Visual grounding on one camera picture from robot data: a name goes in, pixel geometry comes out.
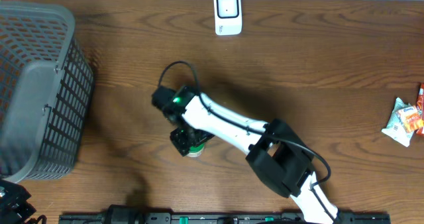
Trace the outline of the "green lid jar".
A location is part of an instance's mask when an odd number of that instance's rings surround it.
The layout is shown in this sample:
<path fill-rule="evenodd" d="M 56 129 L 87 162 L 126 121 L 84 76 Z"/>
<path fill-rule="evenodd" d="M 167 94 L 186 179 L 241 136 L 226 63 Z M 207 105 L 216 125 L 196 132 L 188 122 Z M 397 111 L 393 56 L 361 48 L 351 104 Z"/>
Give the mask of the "green lid jar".
<path fill-rule="evenodd" d="M 191 146 L 188 150 L 187 156 L 190 158 L 198 157 L 201 155 L 204 149 L 205 149 L 204 143 L 199 146 Z"/>

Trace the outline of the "mint green wipes pack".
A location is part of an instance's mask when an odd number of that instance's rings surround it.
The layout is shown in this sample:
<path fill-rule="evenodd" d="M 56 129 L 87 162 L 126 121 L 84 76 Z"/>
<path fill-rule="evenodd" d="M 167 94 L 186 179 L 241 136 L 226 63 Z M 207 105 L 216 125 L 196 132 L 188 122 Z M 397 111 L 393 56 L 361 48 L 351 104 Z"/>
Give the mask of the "mint green wipes pack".
<path fill-rule="evenodd" d="M 413 131 L 407 132 L 403 125 L 399 111 L 403 111 L 404 109 L 407 111 L 408 115 L 412 115 L 413 112 L 417 110 L 411 104 L 405 104 L 401 98 L 397 97 L 395 100 L 394 109 L 388 120 L 388 124 L 385 128 L 382 129 L 382 133 L 402 144 L 403 146 L 408 147 L 413 136 Z"/>

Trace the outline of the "orange tissue pack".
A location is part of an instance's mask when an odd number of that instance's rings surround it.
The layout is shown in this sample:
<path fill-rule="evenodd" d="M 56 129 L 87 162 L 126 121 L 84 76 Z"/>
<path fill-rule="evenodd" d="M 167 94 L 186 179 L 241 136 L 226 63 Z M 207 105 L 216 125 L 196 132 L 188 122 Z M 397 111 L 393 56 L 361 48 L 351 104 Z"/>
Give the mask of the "orange tissue pack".
<path fill-rule="evenodd" d="M 400 119 L 406 133 L 412 133 L 423 128 L 423 120 L 416 106 L 401 108 L 396 111 L 396 115 Z"/>

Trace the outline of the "red Top chocolate bar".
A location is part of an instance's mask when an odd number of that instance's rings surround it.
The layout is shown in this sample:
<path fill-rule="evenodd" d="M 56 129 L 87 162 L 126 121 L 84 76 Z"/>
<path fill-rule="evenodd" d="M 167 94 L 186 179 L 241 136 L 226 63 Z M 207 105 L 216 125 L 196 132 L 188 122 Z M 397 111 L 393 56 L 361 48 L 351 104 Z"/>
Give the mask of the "red Top chocolate bar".
<path fill-rule="evenodd" d="M 424 113 L 423 113 L 423 90 L 424 90 L 424 85 L 423 83 L 421 83 L 420 88 L 419 88 L 419 93 L 418 93 L 418 97 L 417 97 L 417 110 L 418 113 L 420 115 L 420 118 L 423 122 L 424 118 Z M 416 132 L 418 135 L 423 137 L 423 126 L 417 130 Z"/>

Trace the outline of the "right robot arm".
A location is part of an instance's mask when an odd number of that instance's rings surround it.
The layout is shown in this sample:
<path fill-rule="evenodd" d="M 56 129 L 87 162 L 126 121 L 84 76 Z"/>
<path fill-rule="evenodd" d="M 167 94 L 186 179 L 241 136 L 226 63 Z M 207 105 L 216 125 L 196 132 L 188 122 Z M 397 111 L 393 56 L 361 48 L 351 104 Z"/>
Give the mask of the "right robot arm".
<path fill-rule="evenodd" d="M 241 150 L 259 180 L 279 196 L 291 198 L 308 223 L 338 223 L 333 205 L 317 179 L 312 161 L 322 159 L 283 121 L 259 121 L 215 103 L 192 87 L 159 86 L 152 104 L 176 125 L 170 140 L 182 156 L 199 156 L 218 137 Z"/>

